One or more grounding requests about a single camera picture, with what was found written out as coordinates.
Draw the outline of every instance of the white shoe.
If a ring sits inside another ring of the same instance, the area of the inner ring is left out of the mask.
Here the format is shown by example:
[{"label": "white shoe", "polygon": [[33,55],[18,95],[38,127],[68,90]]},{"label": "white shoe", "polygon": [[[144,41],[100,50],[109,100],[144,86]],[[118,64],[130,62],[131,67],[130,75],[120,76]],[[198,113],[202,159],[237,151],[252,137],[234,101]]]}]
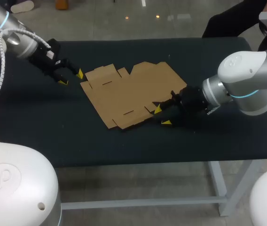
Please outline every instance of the white shoe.
[{"label": "white shoe", "polygon": [[34,8],[34,3],[31,0],[23,1],[18,4],[13,5],[10,10],[13,13],[27,12]]}]

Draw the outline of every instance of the cardboard flap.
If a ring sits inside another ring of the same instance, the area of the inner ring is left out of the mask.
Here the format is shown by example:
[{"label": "cardboard flap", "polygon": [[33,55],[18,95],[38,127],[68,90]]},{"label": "cardboard flap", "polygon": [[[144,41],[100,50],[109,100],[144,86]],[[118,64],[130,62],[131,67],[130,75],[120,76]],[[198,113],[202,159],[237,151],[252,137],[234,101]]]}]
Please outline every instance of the cardboard flap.
[{"label": "cardboard flap", "polygon": [[151,117],[152,114],[150,114],[145,107],[142,107],[120,115],[119,117],[114,117],[113,120],[121,129],[125,129]]},{"label": "cardboard flap", "polygon": [[157,106],[155,106],[152,102],[145,106],[149,112],[153,112],[156,110]]},{"label": "cardboard flap", "polygon": [[86,78],[93,89],[121,79],[114,65],[98,67],[86,73]]},{"label": "cardboard flap", "polygon": [[114,65],[86,73],[88,81],[81,86],[108,128],[124,129],[150,117],[156,109],[152,102],[171,98],[186,83],[165,62],[157,65],[143,62],[129,75],[125,68]]},{"label": "cardboard flap", "polygon": [[125,68],[121,68],[118,70],[120,76],[125,79],[129,77],[129,73],[127,72],[127,70]]},{"label": "cardboard flap", "polygon": [[155,66],[155,64],[148,63],[148,62],[142,62],[135,66],[133,66],[132,72],[130,74],[139,73],[141,71],[145,71],[151,67]]}]

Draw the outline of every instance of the metal table frame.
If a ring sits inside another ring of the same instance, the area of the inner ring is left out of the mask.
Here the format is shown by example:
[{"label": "metal table frame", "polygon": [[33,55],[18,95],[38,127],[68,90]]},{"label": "metal table frame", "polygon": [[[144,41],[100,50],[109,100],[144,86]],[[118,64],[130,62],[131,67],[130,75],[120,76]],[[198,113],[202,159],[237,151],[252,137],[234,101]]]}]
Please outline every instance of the metal table frame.
[{"label": "metal table frame", "polygon": [[245,191],[255,182],[262,160],[244,160],[233,184],[227,190],[218,161],[209,161],[209,169],[213,180],[216,196],[177,198],[177,199],[135,199],[94,202],[62,203],[63,210],[131,207],[131,206],[161,206],[219,203],[220,216],[229,216]]}]

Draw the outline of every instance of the white cable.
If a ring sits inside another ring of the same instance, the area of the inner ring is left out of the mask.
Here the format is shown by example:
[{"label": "white cable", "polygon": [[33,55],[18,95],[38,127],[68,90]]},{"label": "white cable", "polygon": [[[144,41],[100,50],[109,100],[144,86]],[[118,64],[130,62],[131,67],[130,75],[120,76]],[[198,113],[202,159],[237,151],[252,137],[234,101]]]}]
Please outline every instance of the white cable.
[{"label": "white cable", "polygon": [[0,54],[1,54],[1,74],[0,74],[0,90],[1,90],[2,83],[4,80],[4,74],[5,74],[5,52],[3,48],[2,36],[0,36]]},{"label": "white cable", "polygon": [[212,110],[210,110],[209,112],[207,112],[207,115],[212,114],[212,113],[215,112],[218,108],[220,108],[220,106],[215,107],[215,108],[213,108]]},{"label": "white cable", "polygon": [[38,41],[40,41],[41,43],[43,43],[43,45],[50,49],[51,46],[46,43],[46,41],[44,41],[41,37],[39,37],[38,35],[32,33],[32,32],[29,32],[29,31],[26,31],[26,30],[23,30],[23,29],[5,29],[3,32],[1,32],[0,34],[0,54],[1,54],[1,74],[0,74],[0,90],[2,88],[2,84],[3,84],[3,80],[4,80],[4,74],[5,74],[5,51],[4,51],[4,48],[3,48],[3,35],[7,35],[9,31],[14,31],[14,32],[17,32],[17,33],[23,33],[23,34],[26,34],[28,36],[31,36],[32,38],[34,39],[37,39]]}]

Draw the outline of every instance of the table leg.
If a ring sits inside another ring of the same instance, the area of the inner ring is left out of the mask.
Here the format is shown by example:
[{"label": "table leg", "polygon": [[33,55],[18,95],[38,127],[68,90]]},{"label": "table leg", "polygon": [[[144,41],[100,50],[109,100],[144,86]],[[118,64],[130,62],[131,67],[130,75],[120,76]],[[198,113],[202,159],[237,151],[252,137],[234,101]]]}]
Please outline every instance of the table leg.
[{"label": "table leg", "polygon": [[219,161],[209,161],[208,165],[216,195],[225,196],[227,194],[227,187],[224,183]]},{"label": "table leg", "polygon": [[226,194],[227,202],[219,205],[220,216],[229,216],[246,190],[254,184],[263,160],[244,160],[232,186]]}]

